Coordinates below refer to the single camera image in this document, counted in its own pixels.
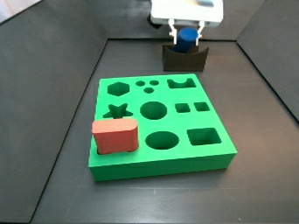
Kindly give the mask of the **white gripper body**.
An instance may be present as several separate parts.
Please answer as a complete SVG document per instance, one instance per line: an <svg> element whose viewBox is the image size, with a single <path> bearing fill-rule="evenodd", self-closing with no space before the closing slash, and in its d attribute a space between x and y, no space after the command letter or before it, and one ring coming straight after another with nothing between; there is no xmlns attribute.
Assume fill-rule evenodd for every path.
<svg viewBox="0 0 299 224"><path fill-rule="evenodd" d="M216 27L224 15L223 0L151 0L149 22L153 26L175 25Z"/></svg>

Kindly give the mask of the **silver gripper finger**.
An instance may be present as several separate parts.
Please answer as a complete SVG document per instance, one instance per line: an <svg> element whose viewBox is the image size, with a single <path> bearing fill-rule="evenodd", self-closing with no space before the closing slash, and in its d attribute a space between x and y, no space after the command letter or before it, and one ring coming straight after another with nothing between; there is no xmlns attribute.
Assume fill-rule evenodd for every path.
<svg viewBox="0 0 299 224"><path fill-rule="evenodd" d="M199 45L199 41L200 41L200 38L201 38L201 31L204 29L204 21L200 21L199 22L199 29L197 29L197 38L196 38L196 41L195 41L195 45L197 46Z"/></svg>
<svg viewBox="0 0 299 224"><path fill-rule="evenodd" d="M177 31L176 31L176 28L175 28L175 20L171 18L168 19L168 26L169 26L169 36L172 36L172 43L176 45L176 39L177 39Z"/></svg>

